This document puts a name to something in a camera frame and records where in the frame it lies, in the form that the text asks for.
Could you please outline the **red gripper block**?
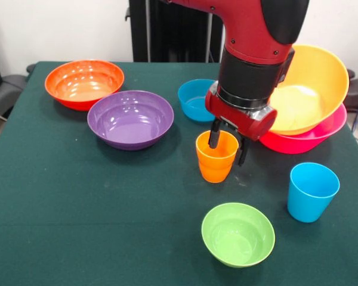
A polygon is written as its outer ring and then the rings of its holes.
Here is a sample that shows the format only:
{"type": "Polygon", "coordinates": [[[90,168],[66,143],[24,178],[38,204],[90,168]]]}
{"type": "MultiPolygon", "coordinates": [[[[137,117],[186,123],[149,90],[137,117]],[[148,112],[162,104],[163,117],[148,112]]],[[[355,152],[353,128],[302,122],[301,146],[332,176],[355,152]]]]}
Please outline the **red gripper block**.
{"type": "Polygon", "coordinates": [[[264,108],[250,111],[234,107],[219,96],[218,82],[214,82],[205,97],[206,109],[215,116],[212,122],[208,145],[217,148],[220,137],[220,125],[225,123],[245,138],[240,139],[236,152],[236,164],[244,164],[251,140],[256,141],[273,126],[277,110],[266,105],[264,108]]]}

